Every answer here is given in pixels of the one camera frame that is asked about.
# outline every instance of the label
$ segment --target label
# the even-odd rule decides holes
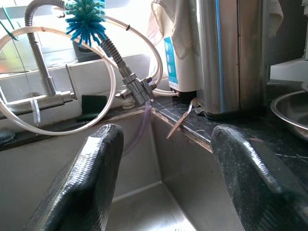
[[[178,89],[178,78],[177,78],[177,70],[175,66],[175,55],[174,55],[174,50],[173,50],[173,44],[172,44],[170,37],[165,38],[164,41],[165,41],[169,86],[177,90]]]

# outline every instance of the white cloth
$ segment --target white cloth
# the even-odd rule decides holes
[[[269,0],[269,37],[274,37],[283,21],[278,0]],[[152,0],[148,39],[156,45],[164,36],[167,20],[171,20],[171,38],[175,53],[184,59],[192,48],[188,0]]]
[[[166,15],[171,20],[171,38],[175,53],[184,59],[192,47],[187,0],[153,0],[152,14],[149,21],[148,39],[156,45],[164,34]]]
[[[283,12],[278,0],[270,0],[269,13],[269,37],[272,38],[276,36],[283,21]]]

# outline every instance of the stainless steel bowl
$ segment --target stainless steel bowl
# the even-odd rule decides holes
[[[308,141],[308,93],[297,91],[280,96],[270,107],[292,133]]]

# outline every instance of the blue label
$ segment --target blue label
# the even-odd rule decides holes
[[[169,83],[171,82],[171,83],[178,84],[177,70],[176,70],[176,66],[175,66],[175,56],[174,56],[171,38],[170,37],[165,38],[164,41],[165,41],[165,51],[166,51],[166,60],[167,60],[167,68],[168,68],[168,75],[169,75]]]

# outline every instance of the kitchen sink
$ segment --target kitchen sink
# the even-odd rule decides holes
[[[117,117],[124,143],[142,112]],[[98,129],[52,137],[0,152],[0,229],[20,231],[60,169]],[[243,231],[210,150],[152,115],[144,136],[122,157],[107,231]]]

